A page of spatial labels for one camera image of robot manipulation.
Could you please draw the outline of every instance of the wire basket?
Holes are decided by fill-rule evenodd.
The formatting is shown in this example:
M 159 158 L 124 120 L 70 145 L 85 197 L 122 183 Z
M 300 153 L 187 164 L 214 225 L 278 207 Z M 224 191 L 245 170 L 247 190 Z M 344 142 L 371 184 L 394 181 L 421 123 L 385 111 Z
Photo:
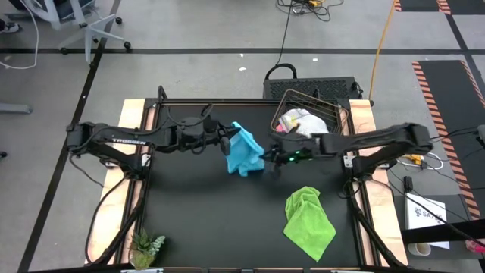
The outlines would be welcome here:
M 295 108 L 305 109 L 310 114 L 321 118 L 327 124 L 329 133 L 343 134 L 343 129 L 348 124 L 349 112 L 346 109 L 293 89 L 288 89 L 271 121 L 271 129 L 277 131 L 277 126 L 280 124 L 279 118 L 287 111 Z

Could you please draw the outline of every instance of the green towel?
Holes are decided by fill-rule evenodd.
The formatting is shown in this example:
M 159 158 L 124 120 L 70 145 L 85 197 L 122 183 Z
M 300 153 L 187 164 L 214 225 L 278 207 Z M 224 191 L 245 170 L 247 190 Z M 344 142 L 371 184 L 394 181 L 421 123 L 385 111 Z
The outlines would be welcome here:
M 303 187 L 286 200 L 285 235 L 318 262 L 335 237 L 335 228 L 328 221 L 318 196 L 312 187 Z

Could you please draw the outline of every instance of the white cable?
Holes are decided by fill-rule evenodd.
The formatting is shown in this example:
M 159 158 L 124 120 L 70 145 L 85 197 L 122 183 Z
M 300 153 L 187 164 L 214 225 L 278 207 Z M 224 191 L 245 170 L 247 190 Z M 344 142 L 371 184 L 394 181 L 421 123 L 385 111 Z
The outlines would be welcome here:
M 436 154 L 433 154 L 432 152 L 429 152 L 428 155 L 431 155 L 432 157 L 436 158 L 438 161 L 440 161 L 440 166 L 438 168 L 432 168 L 432 167 L 426 167 L 426 169 L 428 170 L 434 170 L 434 171 L 438 171 L 438 170 L 441 170 L 444 166 L 443 164 L 443 160 L 441 160 L 441 158 L 436 155 Z M 397 159 L 397 162 L 403 164 L 404 166 L 409 166 L 409 167 L 416 167 L 416 168 L 421 168 L 420 165 L 416 165 L 416 164 L 412 164 L 412 163 L 406 163 L 406 162 L 401 162 L 399 159 Z
M 36 18 L 33 16 L 32 14 L 32 11 L 30 11 L 29 7 L 27 7 L 27 5 L 25 5 L 25 3 L 23 2 L 23 0 L 19 0 L 22 5 L 27 9 L 27 11 L 29 12 L 30 16 L 32 17 L 32 21 L 33 21 L 33 25 L 36 27 L 36 33 L 37 33 L 37 41 L 36 41 L 36 51 L 35 51 L 35 54 L 34 54 L 34 57 L 33 57 L 33 64 L 32 65 L 29 65 L 29 66 L 26 66 L 26 67 L 15 67 L 15 66 L 10 66 L 8 64 L 4 64 L 0 61 L 0 64 L 5 66 L 6 68 L 12 68 L 12 69 L 29 69 L 29 68 L 32 68 L 32 67 L 35 67 L 37 65 L 37 52 L 39 51 L 39 28 L 37 27 L 37 23 L 36 23 Z

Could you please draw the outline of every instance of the orange black striped tape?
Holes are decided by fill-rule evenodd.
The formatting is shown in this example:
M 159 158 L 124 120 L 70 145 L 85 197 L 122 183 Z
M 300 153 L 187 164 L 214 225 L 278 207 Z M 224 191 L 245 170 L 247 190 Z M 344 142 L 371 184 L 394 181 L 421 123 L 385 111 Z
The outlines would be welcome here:
M 449 9 L 449 5 L 446 0 L 436 0 L 436 2 L 438 3 L 438 8 L 441 12 L 446 14 L 452 13 L 451 9 Z
M 394 9 L 396 9 L 396 11 L 402 11 L 400 0 L 394 1 Z
M 438 135 L 442 137 L 441 142 L 443 143 L 443 148 L 445 149 L 446 156 L 449 159 L 449 163 L 452 167 L 453 173 L 455 174 L 455 178 L 458 181 L 458 187 L 460 188 L 460 191 L 462 192 L 462 195 L 465 199 L 468 212 L 470 212 L 471 218 L 473 220 L 478 220 L 480 219 L 480 211 L 478 209 L 478 205 L 475 202 L 473 193 L 470 190 L 470 185 L 468 184 L 467 177 L 463 172 L 462 165 L 460 164 L 458 156 L 455 153 L 453 143 L 450 138 L 446 137 L 448 136 L 448 131 L 446 130 L 446 126 L 443 123 L 443 119 L 441 118 L 438 105 L 434 101 L 430 85 L 426 81 L 426 76 L 424 76 L 424 72 L 421 69 L 421 65 L 419 64 L 419 62 L 413 61 L 412 67 L 415 70 L 419 86 L 421 88 L 421 91 L 423 92 L 424 100 L 426 101 L 427 107 L 431 113 L 431 117 L 433 118 L 434 126 L 438 131 Z
M 475 78 L 473 78 L 473 75 L 470 72 L 470 69 L 468 68 L 467 64 L 464 61 L 460 61 L 463 64 L 463 68 L 468 74 L 468 78 L 471 81 L 471 85 L 473 85 L 473 89 L 475 90 L 478 99 L 480 100 L 480 103 L 482 104 L 483 108 L 485 108 L 485 99 L 483 98 L 482 92 L 480 92 L 480 89 L 478 88 L 477 82 L 475 81 Z

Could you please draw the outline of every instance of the blue cloth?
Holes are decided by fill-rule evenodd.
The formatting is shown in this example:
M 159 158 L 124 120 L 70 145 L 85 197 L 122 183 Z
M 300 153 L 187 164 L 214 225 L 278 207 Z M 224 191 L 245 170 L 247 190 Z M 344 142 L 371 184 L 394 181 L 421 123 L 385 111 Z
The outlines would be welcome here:
M 247 177 L 248 171 L 264 169 L 264 161 L 259 158 L 264 153 L 264 149 L 239 123 L 233 122 L 233 126 L 241 128 L 241 130 L 230 139 L 230 155 L 226 156 L 227 171 L 232 174 L 239 170 L 242 177 Z

